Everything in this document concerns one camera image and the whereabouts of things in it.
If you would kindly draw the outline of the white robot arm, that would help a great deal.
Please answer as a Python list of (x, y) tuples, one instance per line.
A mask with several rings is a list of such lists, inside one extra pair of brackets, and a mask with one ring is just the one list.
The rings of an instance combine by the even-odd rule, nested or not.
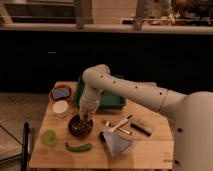
[(85, 69), (79, 115), (91, 119), (102, 91), (125, 97), (174, 121), (174, 171), (213, 171), (213, 92), (188, 95), (117, 78), (105, 64)]

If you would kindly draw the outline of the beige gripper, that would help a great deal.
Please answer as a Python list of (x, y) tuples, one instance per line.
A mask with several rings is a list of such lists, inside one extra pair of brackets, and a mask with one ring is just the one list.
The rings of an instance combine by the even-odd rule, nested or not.
[(86, 109), (83, 107), (79, 108), (79, 117), (82, 121), (90, 121), (95, 114), (95, 110)]

